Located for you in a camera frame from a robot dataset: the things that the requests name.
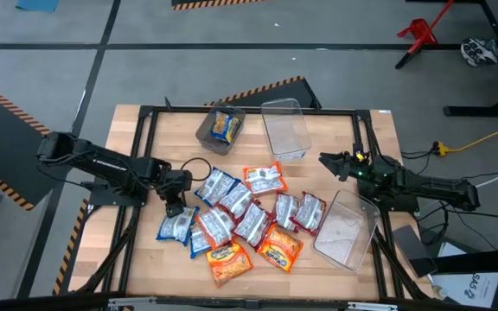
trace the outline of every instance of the yellow and black hazard tape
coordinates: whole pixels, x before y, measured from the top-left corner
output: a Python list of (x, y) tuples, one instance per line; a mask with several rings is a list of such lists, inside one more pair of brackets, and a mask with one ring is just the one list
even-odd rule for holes
[(180, 3), (172, 7), (172, 10), (191, 10), (199, 8), (211, 8), (224, 5), (264, 2), (269, 0), (209, 0), (192, 3)]
[(287, 85), (287, 84), (290, 84), (290, 83), (293, 83), (296, 81), (303, 81), (303, 80), (304, 80), (303, 76), (291, 77), (289, 79), (280, 80), (276, 83), (270, 83), (269, 85), (266, 85), (266, 86), (255, 87), (252, 90), (240, 92), (240, 93), (237, 93), (235, 95), (224, 97), (224, 98), (221, 98), (221, 99), (218, 99), (218, 100), (215, 100), (215, 101), (212, 101), (210, 103), (203, 104), (203, 105), (214, 105), (214, 103), (218, 103), (218, 102), (228, 103), (228, 102), (234, 101), (236, 99), (244, 98), (244, 97), (251, 96), (251, 95), (254, 95), (254, 94), (257, 94), (260, 92), (271, 90), (271, 89), (279, 87), (279, 86), (284, 86), (284, 85)]
[(5, 195), (10, 197), (16, 204), (18, 204), (20, 207), (24, 208), (25, 210), (29, 211), (32, 208), (34, 208), (34, 205), (32, 203), (26, 201), (26, 199), (20, 196), (20, 194), (18, 194), (15, 190), (13, 190), (13, 188), (9, 187), (2, 180), (0, 180), (0, 190), (3, 191)]
[(65, 256), (63, 256), (62, 258), (62, 263), (59, 268), (59, 274), (57, 275), (57, 280), (55, 280), (55, 285), (53, 286), (53, 295), (58, 295), (61, 292), (62, 282), (69, 268), (70, 257), (72, 256), (76, 243), (78, 243), (78, 235), (80, 234), (82, 220), (87, 216), (87, 202), (87, 199), (82, 200), (82, 205), (80, 206), (80, 210), (78, 211), (78, 216), (76, 216), (76, 222), (74, 223), (73, 231), (70, 234), (70, 239), (68, 240), (67, 249), (65, 250)]
[(30, 125), (34, 128), (34, 130), (39, 131), (42, 135), (47, 135), (51, 130), (45, 127), (43, 124), (36, 121), (32, 116), (28, 113), (24, 112), (21, 108), (14, 105), (8, 99), (6, 99), (3, 95), (0, 94), (0, 105), (5, 107), (8, 111), (13, 113), (15, 116), (20, 118), (24, 123)]

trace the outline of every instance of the snack bag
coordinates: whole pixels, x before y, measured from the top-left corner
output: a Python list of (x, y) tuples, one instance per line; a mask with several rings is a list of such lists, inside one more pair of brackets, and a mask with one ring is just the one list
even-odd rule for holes
[(290, 217), (290, 220), (314, 237), (318, 233), (318, 226), (325, 210), (326, 202), (303, 191), (303, 199), (299, 201), (299, 209), (295, 216)]
[(188, 245), (189, 227), (193, 224), (194, 216), (199, 211), (199, 207), (184, 207), (183, 213), (173, 218), (165, 217), (161, 224), (157, 240), (174, 239), (180, 241), (184, 246)]
[(209, 251), (207, 260), (211, 267), (214, 283), (218, 288), (252, 269), (251, 260), (246, 250), (235, 242)]
[(276, 194), (276, 205), (274, 206), (274, 221), (284, 229), (298, 232), (297, 226), (290, 220), (295, 216), (299, 201), (293, 195)]
[(202, 252), (210, 251), (211, 245), (208, 244), (205, 236), (203, 235), (203, 231), (199, 227), (199, 224), (195, 223), (191, 225), (191, 255), (189, 256), (191, 259), (197, 257), (197, 255)]
[(252, 193), (243, 183), (238, 183), (217, 206), (227, 210), (234, 220), (238, 221), (251, 204)]
[(208, 206), (213, 206), (227, 194), (236, 182), (239, 182), (239, 180), (217, 168), (213, 168), (211, 175), (203, 182), (199, 189), (195, 190), (195, 195), (207, 203)]
[(243, 168), (243, 175), (247, 186), (254, 194), (287, 190), (278, 161), (270, 167)]
[(195, 221), (200, 225), (203, 236), (213, 250), (232, 240), (235, 224), (230, 216), (219, 208), (211, 207), (208, 212), (195, 217)]
[(235, 131), (239, 127), (239, 119), (217, 111), (211, 136), (228, 144), (232, 143)]
[(257, 253), (262, 255), (266, 261), (290, 273), (291, 267), (299, 257), (302, 249), (303, 241), (281, 232), (274, 224), (268, 229), (265, 240)]
[(258, 207), (254, 202), (247, 208), (243, 220), (233, 230), (237, 236), (242, 237), (250, 246), (258, 249), (265, 237), (266, 229), (270, 226), (272, 215)]

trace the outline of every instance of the wooden table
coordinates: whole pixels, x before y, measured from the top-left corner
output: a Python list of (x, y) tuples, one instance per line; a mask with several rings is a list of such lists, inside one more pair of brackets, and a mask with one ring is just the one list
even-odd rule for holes
[[(107, 139), (108, 149), (130, 154), (138, 110), (138, 105), (117, 106)], [(371, 114), (382, 152), (400, 159), (399, 143), (391, 114), (389, 111), (371, 111)], [(195, 131), (204, 117), (203, 113), (159, 113), (151, 156), (172, 163), (173, 168), (179, 168), (189, 158), (201, 156), (236, 178), (242, 178), (243, 167), (271, 164), (271, 154), (260, 115), (246, 116), (244, 128), (230, 154), (226, 156), (205, 150), (195, 138)], [(354, 136), (350, 117), (304, 118), (311, 136), (312, 148), (302, 160), (283, 165), (288, 193), (300, 197), (304, 190), (330, 203), (340, 189), (356, 192), (354, 179), (339, 182), (318, 161), (320, 152), (338, 153), (352, 149)], [(364, 124), (361, 124), (361, 132), (367, 145)], [(142, 136), (142, 142), (146, 136), (147, 130)], [(189, 169), (194, 177), (204, 176), (208, 171), (207, 165), (202, 162), (192, 162), (186, 169)], [(194, 181), (192, 190), (200, 185), (200, 182)], [(193, 191), (186, 194), (186, 199), (189, 206), (200, 206), (203, 212), (207, 210), (207, 206), (193, 195)], [(259, 199), (263, 208), (272, 210), (274, 195), (264, 195)], [(107, 255), (117, 210), (113, 206), (103, 206), (86, 222), (69, 290), (78, 289), (83, 285)], [(205, 256), (190, 259), (189, 248), (181, 243), (155, 240), (163, 217), (164, 204), (152, 192), (139, 220), (126, 290), (128, 295), (330, 300), (379, 298), (370, 249), (358, 273), (347, 272), (336, 268), (315, 253), (311, 236), (304, 232), (297, 234), (305, 246), (290, 274), (266, 262), (245, 241), (241, 241), (249, 252), (254, 269), (217, 289)], [(391, 220), (393, 229), (411, 224), (414, 230), (417, 230), (414, 219), (408, 213), (391, 213)], [(399, 260), (407, 268), (409, 275), (413, 276), (405, 259), (399, 256)], [(122, 258), (119, 258), (112, 278), (112, 289), (118, 287), (121, 266)], [(388, 294), (394, 296), (389, 263), (385, 258), (383, 267)], [(432, 295), (431, 285), (426, 278), (419, 279), (418, 285), (426, 294)]]

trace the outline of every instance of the red stand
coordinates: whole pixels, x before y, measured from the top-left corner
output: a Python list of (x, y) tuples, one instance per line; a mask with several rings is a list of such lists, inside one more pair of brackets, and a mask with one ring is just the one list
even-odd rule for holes
[(406, 51), (405, 56), (395, 65), (395, 69), (402, 68), (413, 55), (420, 52), (422, 45), (424, 44), (437, 44), (436, 36), (433, 35), (433, 28), (436, 26), (437, 22), (441, 19), (441, 17), (447, 12), (450, 6), (455, 2), (455, 0), (449, 0), (447, 4), (443, 7), (439, 15), (436, 17), (435, 21), (428, 26), (428, 22), (424, 18), (415, 19), (411, 22), (411, 26), (397, 34), (398, 37), (405, 36), (409, 32), (414, 35), (416, 41), (412, 46)]

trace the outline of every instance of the plastic bin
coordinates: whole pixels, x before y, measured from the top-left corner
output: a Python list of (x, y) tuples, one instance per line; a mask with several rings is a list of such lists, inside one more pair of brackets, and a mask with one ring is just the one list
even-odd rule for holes
[[(238, 129), (233, 133), (233, 139), (230, 144), (211, 136), (211, 129), (214, 127), (214, 120), (216, 119), (216, 116), (214, 114), (217, 111), (224, 112), (232, 117), (236, 117), (239, 119)], [(207, 114), (205, 120), (203, 120), (203, 123), (195, 133), (195, 137), (197, 137), (199, 143), (201, 143), (204, 148), (209, 149), (221, 156), (225, 156), (228, 154), (228, 152), (230, 152), (230, 149), (232, 148), (236, 139), (238, 139), (239, 133), (243, 128), (243, 122), (245, 118), (246, 113), (242, 109), (234, 107), (232, 105), (224, 104), (222, 102), (218, 102), (213, 105), (213, 108)]]
[(301, 106), (293, 98), (266, 102), (260, 106), (266, 135), (277, 161), (296, 160), (310, 149), (310, 137)]
[(380, 210), (358, 194), (335, 194), (314, 248), (333, 265), (356, 272), (367, 254), (380, 218)]

